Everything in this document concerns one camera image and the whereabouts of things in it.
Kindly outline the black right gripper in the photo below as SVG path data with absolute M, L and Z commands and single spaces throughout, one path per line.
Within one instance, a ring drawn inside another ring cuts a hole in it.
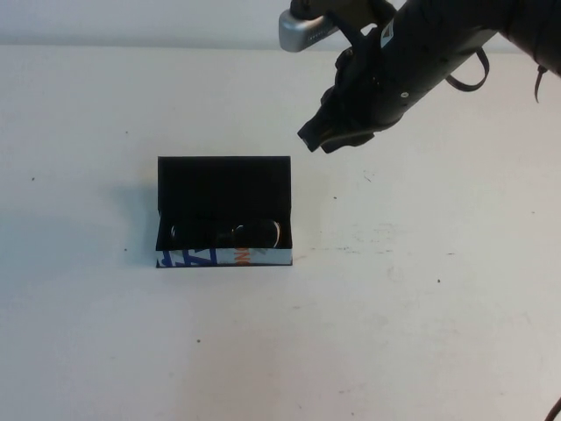
M 453 72 L 477 56 L 501 29 L 502 1 L 322 1 L 318 10 L 348 39 L 333 86 L 317 114 L 297 133 L 310 152 L 358 147 L 401 120 L 441 82 L 473 92 Z

